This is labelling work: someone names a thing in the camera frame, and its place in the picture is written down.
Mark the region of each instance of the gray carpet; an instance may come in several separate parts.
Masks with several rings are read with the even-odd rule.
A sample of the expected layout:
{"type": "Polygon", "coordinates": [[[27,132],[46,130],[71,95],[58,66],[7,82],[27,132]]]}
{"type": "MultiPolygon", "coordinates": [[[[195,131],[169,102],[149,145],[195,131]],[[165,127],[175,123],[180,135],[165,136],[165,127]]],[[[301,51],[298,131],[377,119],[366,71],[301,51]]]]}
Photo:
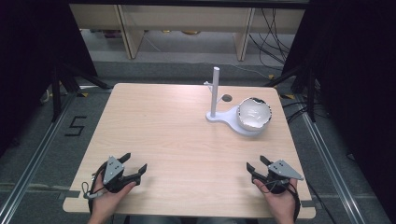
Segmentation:
{"type": "MultiPolygon", "coordinates": [[[[202,85],[205,81],[211,81],[214,65],[206,63],[95,63],[95,66],[99,78],[110,85],[119,82],[202,85]]],[[[252,65],[237,68],[231,65],[220,65],[219,68],[219,83],[225,86],[262,86],[268,82],[268,75],[280,76],[279,71],[263,66],[252,65]]],[[[293,78],[279,84],[276,87],[279,94],[289,94],[292,81],[293,78]]],[[[78,79],[78,83],[91,85],[83,79],[78,79]]],[[[94,91],[90,92],[87,97],[77,97],[74,100],[11,223],[86,222],[88,215],[68,214],[62,209],[62,197],[64,190],[71,185],[74,179],[109,94],[103,91],[94,91]],[[75,116],[86,117],[78,119],[75,123],[84,126],[84,129],[80,136],[65,136],[68,133],[76,132],[76,129],[69,128],[75,116]]],[[[296,100],[281,99],[281,102],[282,105],[287,105],[295,103],[296,100]]],[[[0,159],[1,202],[7,198],[12,185],[19,180],[26,164],[40,144],[50,125],[51,109],[51,102],[38,107],[19,136],[20,144],[9,148],[0,159]]],[[[297,110],[299,110],[297,105],[285,107],[286,117],[297,110]]],[[[346,157],[347,148],[333,126],[331,118],[327,118],[323,106],[316,105],[315,111],[321,134],[368,223],[390,223],[359,167],[346,157]]],[[[332,185],[302,117],[298,117],[290,124],[290,131],[304,168],[306,180],[318,192],[337,223],[350,223],[347,212],[332,185]]],[[[313,198],[317,204],[316,217],[311,220],[298,220],[297,223],[332,223],[326,211],[321,207],[318,198],[316,196],[313,198]]],[[[116,216],[115,223],[122,223],[122,220],[123,216],[116,216]]],[[[260,220],[260,223],[275,222],[268,218],[260,220]]]]}

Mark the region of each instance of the white stand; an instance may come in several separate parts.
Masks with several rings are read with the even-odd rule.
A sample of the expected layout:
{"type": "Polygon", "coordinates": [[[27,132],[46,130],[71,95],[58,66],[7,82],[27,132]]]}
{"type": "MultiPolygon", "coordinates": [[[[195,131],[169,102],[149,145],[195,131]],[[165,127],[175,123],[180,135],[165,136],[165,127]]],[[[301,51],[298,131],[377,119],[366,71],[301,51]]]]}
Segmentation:
{"type": "Polygon", "coordinates": [[[214,67],[213,69],[213,82],[212,84],[206,83],[206,85],[210,86],[210,90],[212,91],[212,102],[211,102],[211,108],[210,111],[206,113],[206,119],[209,122],[222,122],[228,124],[234,131],[237,133],[240,133],[244,136],[257,136],[262,131],[248,131],[244,128],[242,128],[239,125],[239,122],[237,120],[236,116],[236,110],[238,109],[238,105],[234,106],[227,112],[216,112],[216,105],[218,103],[218,86],[219,86],[219,68],[214,67]]]}

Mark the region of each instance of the hand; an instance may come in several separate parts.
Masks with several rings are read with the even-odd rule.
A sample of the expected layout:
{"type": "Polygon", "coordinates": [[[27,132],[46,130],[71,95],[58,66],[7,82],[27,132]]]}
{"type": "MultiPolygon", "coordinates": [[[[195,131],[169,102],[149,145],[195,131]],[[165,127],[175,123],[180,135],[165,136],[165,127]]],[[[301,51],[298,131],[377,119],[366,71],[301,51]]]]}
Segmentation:
{"type": "MultiPolygon", "coordinates": [[[[271,214],[274,216],[276,223],[278,224],[289,224],[294,223],[294,208],[295,201],[290,192],[285,190],[280,194],[273,194],[270,190],[258,179],[254,179],[253,183],[259,188],[264,195],[265,200],[270,206],[271,214]]],[[[290,184],[297,189],[297,179],[290,179],[290,184]]]]}
{"type": "MultiPolygon", "coordinates": [[[[131,189],[136,186],[135,182],[126,185],[118,193],[106,192],[102,196],[93,199],[92,204],[92,215],[89,224],[105,223],[111,215],[116,211],[120,201],[125,197],[131,189]]],[[[103,187],[102,174],[96,178],[96,184],[94,191],[97,191],[103,187]]]]}

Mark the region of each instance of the white pole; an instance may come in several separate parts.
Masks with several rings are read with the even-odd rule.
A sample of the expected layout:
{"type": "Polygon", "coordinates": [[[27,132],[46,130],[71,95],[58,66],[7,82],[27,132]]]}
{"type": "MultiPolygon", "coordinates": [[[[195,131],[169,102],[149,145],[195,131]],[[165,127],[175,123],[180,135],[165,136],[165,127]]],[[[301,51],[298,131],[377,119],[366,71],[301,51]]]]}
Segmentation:
{"type": "Polygon", "coordinates": [[[210,117],[212,118],[216,116],[216,104],[218,103],[219,71],[218,67],[213,68],[212,107],[210,108],[210,117]]]}

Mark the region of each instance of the wooden table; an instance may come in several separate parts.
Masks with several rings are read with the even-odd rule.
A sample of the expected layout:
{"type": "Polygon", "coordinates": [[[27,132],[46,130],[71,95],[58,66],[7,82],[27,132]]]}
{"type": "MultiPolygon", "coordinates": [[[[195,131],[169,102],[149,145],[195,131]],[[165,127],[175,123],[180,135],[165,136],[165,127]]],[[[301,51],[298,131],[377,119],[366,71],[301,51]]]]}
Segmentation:
{"type": "MultiPolygon", "coordinates": [[[[78,169],[71,190],[91,184],[91,175],[112,155],[131,152],[124,175],[148,164],[141,185],[121,202],[117,213],[187,217],[270,217],[266,201],[251,183],[247,162],[266,174],[260,155],[285,160],[304,175],[277,92],[272,88],[219,86],[226,111],[254,96],[267,102],[273,117],[256,137],[234,132],[224,123],[205,118],[210,110],[207,86],[118,84],[78,169]]],[[[299,181],[302,201],[311,202],[305,181],[299,181]]],[[[82,192],[66,198],[66,212],[88,213],[82,192]]],[[[299,218],[315,216],[314,207],[302,207],[299,218]]]]}

